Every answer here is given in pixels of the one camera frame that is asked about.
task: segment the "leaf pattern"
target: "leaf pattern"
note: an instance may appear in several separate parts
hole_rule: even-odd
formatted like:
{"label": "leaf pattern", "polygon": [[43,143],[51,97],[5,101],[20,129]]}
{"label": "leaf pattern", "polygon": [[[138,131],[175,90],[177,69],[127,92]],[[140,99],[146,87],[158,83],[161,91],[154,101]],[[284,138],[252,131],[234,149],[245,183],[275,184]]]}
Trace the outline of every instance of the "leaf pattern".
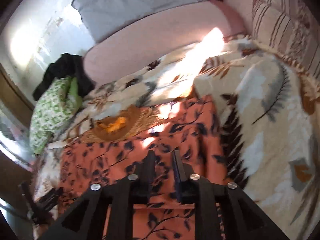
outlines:
{"label": "leaf pattern", "polygon": [[182,156],[182,158],[186,161],[189,161],[192,157],[191,147],[186,151],[186,153]]}
{"label": "leaf pattern", "polygon": [[228,169],[228,177],[236,182],[242,189],[248,183],[249,176],[245,176],[246,168],[242,168],[243,160],[240,161],[241,150],[244,142],[240,143],[242,134],[242,125],[239,124],[238,112],[236,109],[236,102],[238,95],[221,95],[222,98],[228,101],[228,105],[231,105],[232,111],[223,125],[220,133],[220,139],[224,158],[212,155],[213,158],[217,159],[220,163],[226,163]]}
{"label": "leaf pattern", "polygon": [[184,128],[184,125],[176,123],[171,127],[169,133],[175,133],[177,131],[182,131],[183,128]]}
{"label": "leaf pattern", "polygon": [[202,135],[208,135],[207,129],[205,128],[205,125],[203,123],[197,123],[197,128]]}
{"label": "leaf pattern", "polygon": [[269,85],[269,92],[266,98],[261,101],[261,105],[264,109],[264,113],[259,116],[252,124],[255,124],[265,115],[268,116],[271,122],[276,122],[276,113],[279,113],[280,108],[284,108],[283,103],[289,97],[290,80],[286,67],[279,61],[277,61],[279,67],[279,75]]}
{"label": "leaf pattern", "polygon": [[120,160],[122,160],[122,158],[123,158],[123,151],[121,151],[121,152],[117,155],[117,157],[116,157],[117,162],[120,161]]}
{"label": "leaf pattern", "polygon": [[169,178],[168,173],[171,170],[171,167],[167,166],[165,162],[161,161],[161,159],[161,156],[156,155],[156,176],[152,183],[151,195],[158,195],[161,187],[163,186],[164,181]]}
{"label": "leaf pattern", "polygon": [[148,71],[155,69],[161,63],[160,59],[155,60],[154,62],[148,65]]}
{"label": "leaf pattern", "polygon": [[150,228],[153,228],[153,227],[155,227],[155,226],[157,225],[157,223],[158,223],[157,217],[156,217],[152,212],[149,213],[148,226],[149,226]]}
{"label": "leaf pattern", "polygon": [[150,145],[148,146],[147,149],[152,149],[152,148],[154,148],[154,147],[156,147],[156,144],[155,144],[155,143],[152,143],[152,144],[150,144]]}
{"label": "leaf pattern", "polygon": [[159,202],[159,203],[148,203],[147,207],[149,208],[159,208],[164,205],[164,202]]}
{"label": "leaf pattern", "polygon": [[186,215],[184,218],[190,218],[196,213],[195,209],[185,209],[184,214]]}
{"label": "leaf pattern", "polygon": [[130,80],[128,83],[125,84],[125,88],[138,84],[141,80],[142,76],[135,77],[134,79]]}
{"label": "leaf pattern", "polygon": [[175,81],[177,81],[179,77],[180,77],[180,75],[176,76],[176,77],[171,81],[171,83],[174,83]]}
{"label": "leaf pattern", "polygon": [[100,87],[98,87],[97,89],[94,90],[95,94],[98,94],[99,92],[105,90],[106,88],[107,88],[107,92],[112,92],[114,90],[114,88],[115,88],[114,82],[101,85]]}
{"label": "leaf pattern", "polygon": [[181,234],[179,234],[179,233],[174,233],[173,237],[174,237],[175,239],[179,239],[179,238],[181,237]]}
{"label": "leaf pattern", "polygon": [[182,138],[181,138],[181,143],[183,143],[183,142],[186,141],[187,136],[188,136],[188,134],[189,134],[189,130],[190,130],[190,129],[186,129],[186,130],[183,132]]}
{"label": "leaf pattern", "polygon": [[97,165],[99,168],[103,169],[104,165],[101,157],[97,158]]}
{"label": "leaf pattern", "polygon": [[160,143],[159,148],[160,148],[160,151],[162,151],[163,153],[171,152],[171,147],[168,144]]}
{"label": "leaf pattern", "polygon": [[316,80],[306,73],[298,74],[300,81],[300,96],[304,111],[312,115],[315,112],[315,104],[320,103],[320,86]]}
{"label": "leaf pattern", "polygon": [[301,182],[308,182],[311,179],[312,175],[308,173],[309,167],[306,165],[295,165],[294,169]]}
{"label": "leaf pattern", "polygon": [[111,95],[112,92],[113,92],[113,91],[111,91],[111,90],[108,89],[108,91],[107,91],[105,94],[103,94],[103,95],[101,95],[101,96],[99,96],[99,97],[95,97],[94,99],[92,99],[92,100],[88,103],[88,105],[94,105],[94,106],[96,106],[96,108],[98,109],[98,111],[101,111],[102,108],[103,108],[103,106],[104,106],[106,103],[114,102],[114,101],[109,101],[109,100],[108,100],[108,98],[109,98],[109,96]]}
{"label": "leaf pattern", "polygon": [[243,65],[233,65],[231,62],[224,63],[216,68],[214,68],[212,71],[209,72],[209,76],[220,76],[220,79],[222,79],[224,76],[227,75],[228,71],[230,70],[230,67],[244,67]]}
{"label": "leaf pattern", "polygon": [[305,232],[307,231],[313,215],[316,210],[316,206],[319,199],[320,194],[320,148],[319,143],[315,135],[310,138],[310,148],[311,148],[311,157],[312,162],[315,166],[315,174],[309,184],[307,185],[304,194],[302,196],[302,203],[295,214],[291,224],[302,214],[303,210],[308,206],[309,209],[306,216],[306,219],[303,223],[303,226],[298,234],[297,240],[302,240]]}
{"label": "leaf pattern", "polygon": [[243,49],[242,50],[242,57],[249,56],[249,55],[255,53],[256,51],[257,51],[257,49]]}
{"label": "leaf pattern", "polygon": [[128,141],[124,144],[124,149],[130,150],[131,152],[134,150],[134,145],[132,141]]}
{"label": "leaf pattern", "polygon": [[188,231],[190,231],[190,225],[189,225],[188,220],[184,221],[184,226],[187,228]]}
{"label": "leaf pattern", "polygon": [[160,239],[168,240],[169,237],[165,233],[156,233],[156,236],[158,236]]}
{"label": "leaf pattern", "polygon": [[214,57],[209,57],[206,59],[206,61],[203,64],[202,69],[200,70],[199,74],[206,74],[208,71],[212,70],[213,68],[216,68],[220,66],[221,64],[224,64],[225,62],[221,58],[221,56],[214,56]]}
{"label": "leaf pattern", "polygon": [[169,215],[169,214],[172,213],[172,211],[173,211],[173,209],[165,209],[164,212],[163,212],[163,214],[164,214],[164,215],[165,215],[165,214]]}
{"label": "leaf pattern", "polygon": [[129,166],[127,166],[125,168],[125,171],[127,173],[127,176],[134,173],[136,166],[139,164],[139,162],[133,162],[132,164],[130,164]]}

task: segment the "green patterned cloth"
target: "green patterned cloth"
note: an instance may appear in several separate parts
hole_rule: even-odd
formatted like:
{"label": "green patterned cloth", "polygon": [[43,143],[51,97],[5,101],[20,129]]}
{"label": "green patterned cloth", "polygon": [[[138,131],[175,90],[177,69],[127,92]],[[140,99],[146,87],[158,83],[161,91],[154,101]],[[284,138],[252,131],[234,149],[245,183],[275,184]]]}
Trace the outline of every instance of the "green patterned cloth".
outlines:
{"label": "green patterned cloth", "polygon": [[51,135],[77,112],[81,103],[76,78],[52,82],[39,99],[31,118],[30,147],[35,154],[41,154]]}

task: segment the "metal bolt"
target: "metal bolt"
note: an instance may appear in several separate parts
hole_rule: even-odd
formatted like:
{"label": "metal bolt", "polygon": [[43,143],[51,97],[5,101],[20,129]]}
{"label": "metal bolt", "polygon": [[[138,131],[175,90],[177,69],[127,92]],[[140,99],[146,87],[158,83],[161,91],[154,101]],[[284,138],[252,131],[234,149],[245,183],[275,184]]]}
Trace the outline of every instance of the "metal bolt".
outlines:
{"label": "metal bolt", "polygon": [[92,184],[92,185],[90,186],[90,189],[91,189],[91,190],[94,190],[94,191],[99,190],[99,189],[101,189],[101,185],[98,184],[98,183]]}
{"label": "metal bolt", "polygon": [[236,184],[235,182],[228,183],[228,188],[230,189],[236,189],[237,187],[238,187],[238,184]]}
{"label": "metal bolt", "polygon": [[139,178],[139,176],[137,174],[130,174],[128,176],[128,180],[137,180]]}
{"label": "metal bolt", "polygon": [[199,175],[199,174],[196,174],[196,173],[191,174],[191,175],[190,175],[190,179],[192,179],[192,180],[198,180],[198,179],[200,179],[200,175]]}

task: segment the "orange object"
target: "orange object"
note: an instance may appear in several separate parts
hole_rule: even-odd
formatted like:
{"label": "orange object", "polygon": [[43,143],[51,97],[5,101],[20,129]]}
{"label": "orange object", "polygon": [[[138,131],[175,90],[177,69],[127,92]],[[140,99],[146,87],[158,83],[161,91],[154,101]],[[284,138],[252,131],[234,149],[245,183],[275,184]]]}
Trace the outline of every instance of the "orange object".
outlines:
{"label": "orange object", "polygon": [[119,131],[121,128],[125,127],[127,121],[128,121],[127,118],[121,116],[121,117],[118,117],[118,119],[115,122],[110,123],[108,125],[105,125],[103,123],[99,123],[98,125],[103,129],[105,129],[107,133],[111,133],[111,132]]}

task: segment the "black cloth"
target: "black cloth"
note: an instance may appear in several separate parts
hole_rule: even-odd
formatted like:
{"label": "black cloth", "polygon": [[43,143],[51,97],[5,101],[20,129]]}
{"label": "black cloth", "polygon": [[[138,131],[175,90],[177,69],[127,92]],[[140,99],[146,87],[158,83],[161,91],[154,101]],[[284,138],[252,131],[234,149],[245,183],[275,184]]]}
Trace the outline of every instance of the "black cloth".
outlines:
{"label": "black cloth", "polygon": [[51,63],[44,73],[42,82],[37,86],[32,96],[38,101],[44,92],[50,87],[55,78],[76,77],[78,81],[78,94],[86,96],[94,89],[93,82],[87,77],[83,69],[82,57],[79,55],[62,54],[55,62]]}

